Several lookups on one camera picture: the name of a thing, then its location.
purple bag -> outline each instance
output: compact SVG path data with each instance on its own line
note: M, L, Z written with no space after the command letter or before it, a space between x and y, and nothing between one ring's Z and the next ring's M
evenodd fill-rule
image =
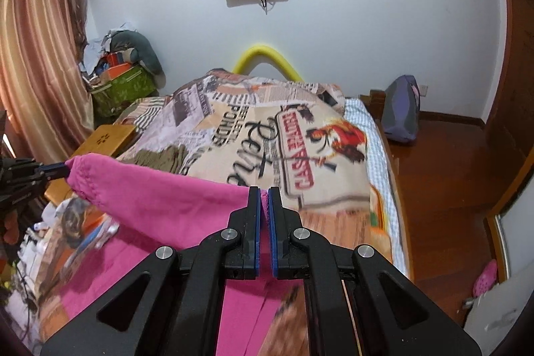
M419 130L421 98L416 78L398 77L385 91L382 127L385 136L393 141L408 143L416 140Z

pink cloth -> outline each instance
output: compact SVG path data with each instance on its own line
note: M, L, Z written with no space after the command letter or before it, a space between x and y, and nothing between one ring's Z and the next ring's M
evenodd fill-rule
M67 183L78 196L111 215L121 227L100 250L90 251L79 272L61 291L73 318L117 283L158 246L178 250L196 246L226 228L230 213L243 208L248 188L120 163L99 154L67 162ZM228 281L217 355L256 355L289 288L272 278L266 224L266 192L262 191L260 277Z

bed sheet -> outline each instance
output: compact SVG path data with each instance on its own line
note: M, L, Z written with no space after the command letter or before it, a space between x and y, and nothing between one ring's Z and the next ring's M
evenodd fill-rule
M378 189L384 201L384 208L388 217L387 232L391 238L393 264L405 276L408 276L404 251L401 245L397 207L389 180L388 157L380 132L364 103L358 98L347 98L345 100L344 117L367 135L367 176L369 177L369 182Z

metal screw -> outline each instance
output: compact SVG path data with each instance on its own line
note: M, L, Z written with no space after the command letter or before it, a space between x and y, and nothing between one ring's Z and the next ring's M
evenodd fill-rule
M169 246L162 246L156 251L156 256L160 260L165 260L173 254L173 249Z
M370 258L374 255L374 249L368 244L363 244L358 248L358 253L361 257Z
M233 228L226 228L221 231L221 237L225 240L233 240L237 237L237 231Z
M307 239L310 236L310 231L306 228L297 228L295 231L293 231L293 235L299 239Z

wooden bed frame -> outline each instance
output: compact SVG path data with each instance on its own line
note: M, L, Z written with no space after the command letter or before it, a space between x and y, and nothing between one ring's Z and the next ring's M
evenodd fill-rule
M399 219L400 241L402 249L404 251L404 260L406 263L407 274L410 281L414 281L413 274L413 255L412 255L412 241L410 238L410 231L408 228L408 221L405 213L405 203L403 195L398 182L398 159L395 159L389 148L388 140L384 135L384 130L380 119L384 111L385 92L382 90L372 89L369 95L360 95L359 99L364 103L365 107L373 117L380 137L384 145L386 154L388 155L388 171L389 171L389 183L391 185L391 191L393 192L393 199L397 208L397 215Z

